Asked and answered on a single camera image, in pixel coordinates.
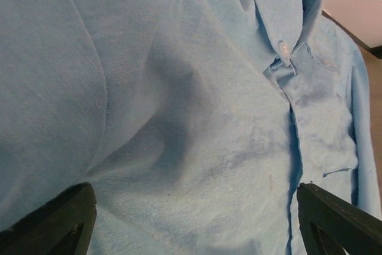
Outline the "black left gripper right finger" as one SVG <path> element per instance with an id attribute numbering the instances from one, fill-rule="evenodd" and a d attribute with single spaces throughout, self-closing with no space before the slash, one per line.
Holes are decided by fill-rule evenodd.
<path id="1" fill-rule="evenodd" d="M 298 187 L 297 201 L 308 255 L 381 254 L 381 220 L 313 183 Z"/>

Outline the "light blue button shirt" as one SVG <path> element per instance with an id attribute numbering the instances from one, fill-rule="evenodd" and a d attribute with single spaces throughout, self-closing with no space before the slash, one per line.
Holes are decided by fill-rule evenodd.
<path id="1" fill-rule="evenodd" d="M 322 0 L 1 0 L 1 229 L 92 184 L 90 254 L 304 254 L 297 186 L 381 217 Z"/>

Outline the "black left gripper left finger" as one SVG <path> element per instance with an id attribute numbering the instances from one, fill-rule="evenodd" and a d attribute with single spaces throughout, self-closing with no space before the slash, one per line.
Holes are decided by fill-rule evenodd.
<path id="1" fill-rule="evenodd" d="M 87 254 L 96 196 L 80 183 L 1 232 L 1 254 Z"/>

